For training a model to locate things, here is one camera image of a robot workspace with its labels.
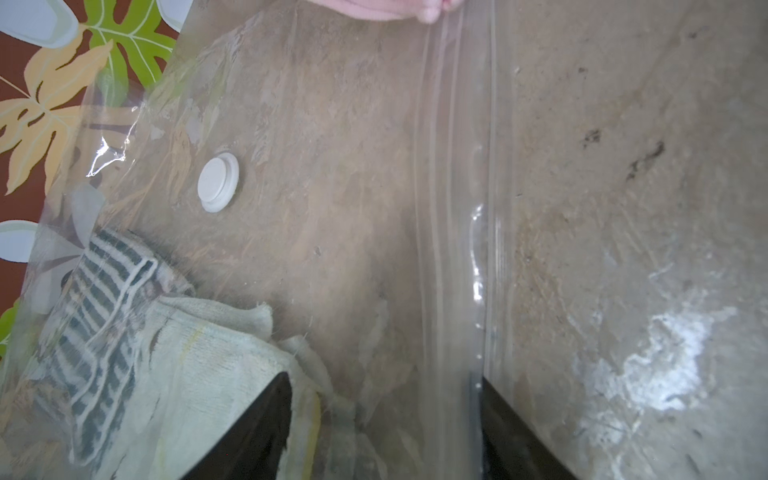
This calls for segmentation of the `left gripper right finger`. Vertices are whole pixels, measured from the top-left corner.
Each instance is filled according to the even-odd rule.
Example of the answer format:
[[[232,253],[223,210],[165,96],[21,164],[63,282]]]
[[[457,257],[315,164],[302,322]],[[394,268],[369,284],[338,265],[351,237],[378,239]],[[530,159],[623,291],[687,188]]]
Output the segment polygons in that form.
[[[487,378],[480,397],[484,479],[575,480]]]

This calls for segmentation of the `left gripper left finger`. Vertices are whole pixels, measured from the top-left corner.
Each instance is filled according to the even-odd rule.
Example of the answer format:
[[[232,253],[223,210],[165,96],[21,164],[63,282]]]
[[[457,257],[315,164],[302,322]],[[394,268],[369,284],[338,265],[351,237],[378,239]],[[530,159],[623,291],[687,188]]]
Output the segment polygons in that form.
[[[287,448],[291,402],[289,376],[281,372],[183,479],[275,479]]]

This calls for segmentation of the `pale green towel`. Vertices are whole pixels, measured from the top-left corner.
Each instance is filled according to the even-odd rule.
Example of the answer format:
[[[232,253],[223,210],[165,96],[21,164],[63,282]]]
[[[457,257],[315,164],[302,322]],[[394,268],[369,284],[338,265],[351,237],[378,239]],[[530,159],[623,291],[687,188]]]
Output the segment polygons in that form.
[[[180,478],[280,374],[289,380],[290,424],[278,477],[373,477],[354,405],[303,336],[275,339],[266,304],[239,309],[182,296],[159,297],[145,313],[134,385],[95,477]]]

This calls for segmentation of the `green white striped towel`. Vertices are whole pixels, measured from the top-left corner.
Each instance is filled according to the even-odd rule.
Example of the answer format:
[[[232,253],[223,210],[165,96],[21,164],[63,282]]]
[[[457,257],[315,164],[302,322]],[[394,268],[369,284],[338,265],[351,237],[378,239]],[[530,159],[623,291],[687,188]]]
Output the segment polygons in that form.
[[[91,236],[51,313],[55,330],[46,360],[67,394],[74,464],[97,468],[120,428],[149,303],[194,291],[136,235],[102,228]]]

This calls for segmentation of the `clear plastic vacuum bag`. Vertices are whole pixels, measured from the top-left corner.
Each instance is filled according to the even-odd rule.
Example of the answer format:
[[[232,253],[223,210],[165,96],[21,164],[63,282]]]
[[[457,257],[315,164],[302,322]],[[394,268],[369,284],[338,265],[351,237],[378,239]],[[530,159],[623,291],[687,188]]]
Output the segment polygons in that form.
[[[112,73],[91,85],[31,233],[1,370],[2,477],[98,479],[70,459],[67,394],[46,360],[51,313],[109,228],[195,289],[159,297],[266,304],[275,339],[303,336],[354,405],[368,479],[482,478],[507,13],[464,1],[427,25],[195,1],[151,90]],[[222,152],[239,183],[209,213],[197,182]]]

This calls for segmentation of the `pink towel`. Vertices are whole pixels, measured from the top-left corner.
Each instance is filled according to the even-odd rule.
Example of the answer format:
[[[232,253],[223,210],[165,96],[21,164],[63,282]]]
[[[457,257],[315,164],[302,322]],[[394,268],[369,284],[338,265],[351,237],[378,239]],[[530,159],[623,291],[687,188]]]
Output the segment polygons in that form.
[[[366,21],[416,19],[435,23],[442,14],[459,8],[464,0],[310,0],[347,17]]]

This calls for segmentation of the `white vacuum bag valve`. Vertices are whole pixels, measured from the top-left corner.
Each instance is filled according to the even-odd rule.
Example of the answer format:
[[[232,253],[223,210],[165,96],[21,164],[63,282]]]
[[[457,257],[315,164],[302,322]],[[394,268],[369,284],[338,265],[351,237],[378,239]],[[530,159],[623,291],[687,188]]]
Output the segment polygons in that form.
[[[240,176],[239,162],[229,152],[222,152],[203,167],[197,182],[197,194],[209,213],[223,210],[233,199]]]

